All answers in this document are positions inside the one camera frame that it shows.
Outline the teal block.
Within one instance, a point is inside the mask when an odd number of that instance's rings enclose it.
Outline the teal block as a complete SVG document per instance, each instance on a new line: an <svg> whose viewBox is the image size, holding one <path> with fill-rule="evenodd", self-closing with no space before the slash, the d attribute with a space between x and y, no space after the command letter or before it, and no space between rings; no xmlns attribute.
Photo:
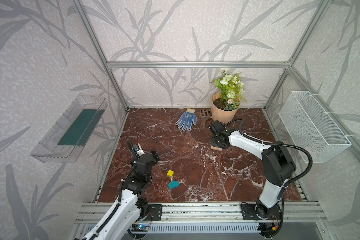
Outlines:
<svg viewBox="0 0 360 240"><path fill-rule="evenodd" d="M177 188L180 186L180 183L179 181L171 181L169 184L168 184L168 187L169 189L174 189L174 188Z"/></svg>

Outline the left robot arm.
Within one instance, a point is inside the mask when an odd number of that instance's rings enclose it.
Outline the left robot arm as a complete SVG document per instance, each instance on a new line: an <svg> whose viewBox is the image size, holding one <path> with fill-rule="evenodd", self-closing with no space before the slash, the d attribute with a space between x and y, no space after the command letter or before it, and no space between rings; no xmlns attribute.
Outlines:
<svg viewBox="0 0 360 240"><path fill-rule="evenodd" d="M153 221L143 194L152 183L152 168L160 158L156 151L145 152L140 144L133 145L130 140L127 145L133 154L132 168L122 179L115 202L83 240L120 240L126 233L134 240L142 240L151 227L138 221L147 217Z"/></svg>

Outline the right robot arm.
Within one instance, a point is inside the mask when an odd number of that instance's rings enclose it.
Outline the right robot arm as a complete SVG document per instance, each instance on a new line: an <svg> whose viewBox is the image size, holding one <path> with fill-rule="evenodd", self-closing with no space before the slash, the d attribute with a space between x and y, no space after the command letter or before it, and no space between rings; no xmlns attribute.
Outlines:
<svg viewBox="0 0 360 240"><path fill-rule="evenodd" d="M295 181L304 177L313 166L313 158L306 149L285 144L283 142L267 142L252 137L242 131L241 128L226 128L226 124L219 121L209 126L213 134L212 146L227 149L237 147L249 152L263 162L266 183L263 191L254 207L259 219L266 220L276 211L279 201L284 196L284 190ZM308 165L302 173L292 175L296 171L296 164L288 149L302 152L308 158Z"/></svg>

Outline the pink block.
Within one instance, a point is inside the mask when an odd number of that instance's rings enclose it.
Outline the pink block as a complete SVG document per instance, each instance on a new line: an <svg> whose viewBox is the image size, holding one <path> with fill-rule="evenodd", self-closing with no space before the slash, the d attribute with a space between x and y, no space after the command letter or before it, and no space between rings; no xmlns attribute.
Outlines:
<svg viewBox="0 0 360 240"><path fill-rule="evenodd" d="M215 150L215 151L223 151L222 148L214 147L214 146L211 146L211 149L212 149L212 150Z"/></svg>

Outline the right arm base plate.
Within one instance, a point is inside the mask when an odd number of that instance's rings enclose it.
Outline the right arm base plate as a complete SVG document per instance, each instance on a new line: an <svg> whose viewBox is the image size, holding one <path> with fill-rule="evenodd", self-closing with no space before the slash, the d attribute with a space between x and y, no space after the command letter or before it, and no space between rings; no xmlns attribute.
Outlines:
<svg viewBox="0 0 360 240"><path fill-rule="evenodd" d="M272 216L279 219L283 212L278 204L271 208L267 208L260 201L257 201L255 204L242 202L240 204L240 209L243 220L270 220Z"/></svg>

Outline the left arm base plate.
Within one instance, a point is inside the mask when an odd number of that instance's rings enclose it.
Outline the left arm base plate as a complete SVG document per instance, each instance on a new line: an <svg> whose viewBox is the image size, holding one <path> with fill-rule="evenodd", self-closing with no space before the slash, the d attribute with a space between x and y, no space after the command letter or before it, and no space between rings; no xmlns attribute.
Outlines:
<svg viewBox="0 0 360 240"><path fill-rule="evenodd" d="M161 204L148 204L147 215L144 220L146 221L160 221L162 219L163 205Z"/></svg>

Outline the yellow cube block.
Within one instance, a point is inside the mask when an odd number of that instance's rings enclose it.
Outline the yellow cube block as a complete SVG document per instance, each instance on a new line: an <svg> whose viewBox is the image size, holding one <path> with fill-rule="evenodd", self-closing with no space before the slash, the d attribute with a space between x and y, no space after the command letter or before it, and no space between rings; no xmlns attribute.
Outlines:
<svg viewBox="0 0 360 240"><path fill-rule="evenodd" d="M172 170L168 170L167 176L168 176L169 178L172 178L173 175L174 175L174 172L173 172Z"/></svg>

